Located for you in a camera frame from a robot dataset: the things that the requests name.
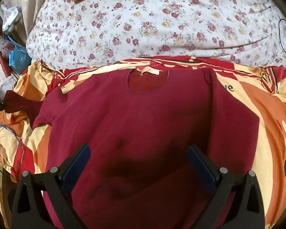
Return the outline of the dark red t-shirt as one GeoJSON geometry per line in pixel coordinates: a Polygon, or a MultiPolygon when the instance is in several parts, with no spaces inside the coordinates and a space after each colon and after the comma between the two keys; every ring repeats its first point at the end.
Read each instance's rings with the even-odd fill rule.
{"type": "Polygon", "coordinates": [[[50,127],[41,173],[90,147],[65,195],[86,228],[190,228],[212,199],[188,161],[190,146],[232,173],[252,170],[259,118],[209,68],[117,70],[43,101],[12,91],[4,100],[35,129],[50,127]]]}

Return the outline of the red orange cream blanket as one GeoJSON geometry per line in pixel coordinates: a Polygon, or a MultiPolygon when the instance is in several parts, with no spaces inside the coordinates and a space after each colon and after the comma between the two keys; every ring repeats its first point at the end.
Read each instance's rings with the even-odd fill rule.
{"type": "MultiPolygon", "coordinates": [[[[43,101],[56,88],[64,93],[96,74],[135,70],[158,76],[169,70],[209,68],[235,98],[259,118],[252,171],[256,173],[264,205],[264,228],[272,228],[286,214],[286,68],[247,67],[212,58],[190,56],[147,57],[121,60],[104,67],[52,70],[41,62],[32,64],[12,92],[43,101]]],[[[0,164],[16,180],[29,154],[33,172],[46,168],[50,127],[35,129],[25,112],[0,112],[0,164]]]]}

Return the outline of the blue plastic bag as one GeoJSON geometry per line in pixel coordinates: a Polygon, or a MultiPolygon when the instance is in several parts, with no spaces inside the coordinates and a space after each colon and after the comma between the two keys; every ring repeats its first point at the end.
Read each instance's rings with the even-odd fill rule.
{"type": "Polygon", "coordinates": [[[17,74],[22,74],[31,64],[32,58],[28,55],[26,48],[18,44],[12,37],[4,35],[4,38],[14,46],[13,50],[9,53],[9,66],[17,74]]]}

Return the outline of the clear plastic bag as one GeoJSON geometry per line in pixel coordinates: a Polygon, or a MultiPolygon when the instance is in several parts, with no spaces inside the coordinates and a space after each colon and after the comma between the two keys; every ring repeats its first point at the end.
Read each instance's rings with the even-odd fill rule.
{"type": "Polygon", "coordinates": [[[2,31],[9,35],[22,19],[22,8],[20,5],[7,8],[4,4],[1,4],[1,10],[3,11],[2,31]]]}

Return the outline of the white floral quilt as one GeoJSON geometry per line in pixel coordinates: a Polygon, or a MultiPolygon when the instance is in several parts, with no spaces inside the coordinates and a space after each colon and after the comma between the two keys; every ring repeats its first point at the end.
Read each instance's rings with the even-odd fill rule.
{"type": "Polygon", "coordinates": [[[156,55],[286,66],[286,21],[272,0],[46,0],[26,47],[56,69],[156,55]]]}

